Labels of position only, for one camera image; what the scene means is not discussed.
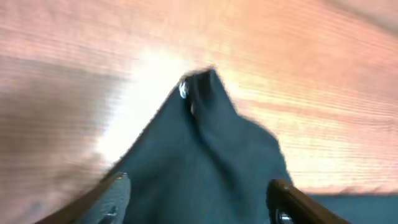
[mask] wooden surface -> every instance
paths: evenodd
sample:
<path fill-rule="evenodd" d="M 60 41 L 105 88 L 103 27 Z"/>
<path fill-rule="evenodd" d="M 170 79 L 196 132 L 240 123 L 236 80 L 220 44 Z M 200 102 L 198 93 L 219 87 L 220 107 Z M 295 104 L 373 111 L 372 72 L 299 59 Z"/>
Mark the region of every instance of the wooden surface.
<path fill-rule="evenodd" d="M 308 192 L 398 190 L 397 3 L 2 0 L 0 217 L 87 190 L 187 71 L 214 64 Z"/>

